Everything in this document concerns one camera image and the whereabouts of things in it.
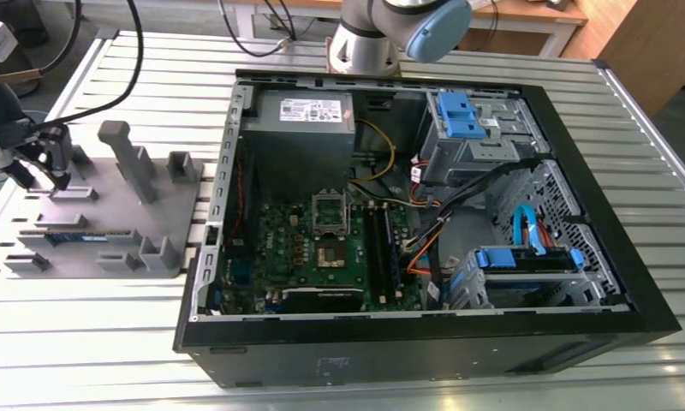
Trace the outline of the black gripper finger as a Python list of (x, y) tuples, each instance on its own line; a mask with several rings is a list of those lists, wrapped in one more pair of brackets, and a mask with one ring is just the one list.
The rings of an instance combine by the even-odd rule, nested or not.
[(68, 126), (43, 129), (39, 132), (37, 145), (43, 154), (39, 156), (40, 170), (54, 183), (56, 190), (66, 190), (71, 181), (68, 165), (72, 160), (72, 140)]
[(19, 159), (13, 159), (12, 162), (3, 167), (3, 173), (16, 182), (20, 188), (31, 189), (33, 187), (35, 176)]

